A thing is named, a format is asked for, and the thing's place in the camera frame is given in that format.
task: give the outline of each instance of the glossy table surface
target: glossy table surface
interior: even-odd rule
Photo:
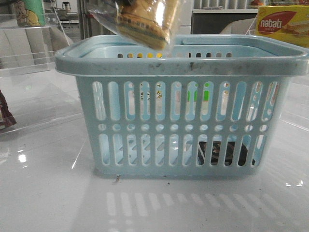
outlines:
[[[309,77],[291,83],[263,169],[233,178],[100,176],[73,77],[0,87],[18,121],[0,131],[0,231],[309,231]]]

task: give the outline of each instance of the yellow box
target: yellow box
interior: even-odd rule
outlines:
[[[261,6],[256,35],[309,47],[309,6]]]

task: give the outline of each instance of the plastic basket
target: plastic basket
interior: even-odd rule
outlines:
[[[171,54],[97,36],[60,50],[103,174],[242,175],[267,152],[305,49],[257,36],[177,37]]]

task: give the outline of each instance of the plastic wrapper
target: plastic wrapper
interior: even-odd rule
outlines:
[[[102,0],[88,11],[104,27],[154,50],[170,50],[183,0]]]

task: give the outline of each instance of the light blue basket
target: light blue basket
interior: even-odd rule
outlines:
[[[56,54],[76,76],[103,174],[242,175],[267,152],[305,49],[257,36],[177,37],[171,54],[97,36]]]

